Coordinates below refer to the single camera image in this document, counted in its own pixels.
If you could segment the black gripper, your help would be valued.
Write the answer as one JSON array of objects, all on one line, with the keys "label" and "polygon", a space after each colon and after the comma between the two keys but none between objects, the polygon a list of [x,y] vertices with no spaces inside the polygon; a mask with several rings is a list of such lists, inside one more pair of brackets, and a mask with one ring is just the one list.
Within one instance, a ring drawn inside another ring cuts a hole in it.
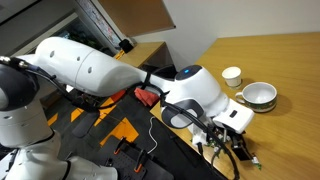
[{"label": "black gripper", "polygon": [[252,159],[242,133],[237,134],[231,130],[220,127],[215,127],[213,132],[219,139],[219,141],[214,141],[213,158],[217,158],[221,153],[224,153],[231,161],[234,161],[235,157],[240,161]]}]

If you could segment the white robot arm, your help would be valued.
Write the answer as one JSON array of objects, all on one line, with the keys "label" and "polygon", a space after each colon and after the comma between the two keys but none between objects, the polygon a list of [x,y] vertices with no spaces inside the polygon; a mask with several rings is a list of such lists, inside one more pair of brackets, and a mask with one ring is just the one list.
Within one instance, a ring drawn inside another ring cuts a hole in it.
[{"label": "white robot arm", "polygon": [[189,66],[173,80],[151,75],[84,44],[61,38],[43,40],[33,54],[1,58],[1,144],[17,156],[5,180],[117,180],[114,167],[81,157],[58,158],[59,134],[50,128],[40,98],[50,85],[70,85],[106,97],[145,85],[161,97],[162,119],[173,128],[210,124],[238,134],[254,112],[230,99],[204,67]]}]

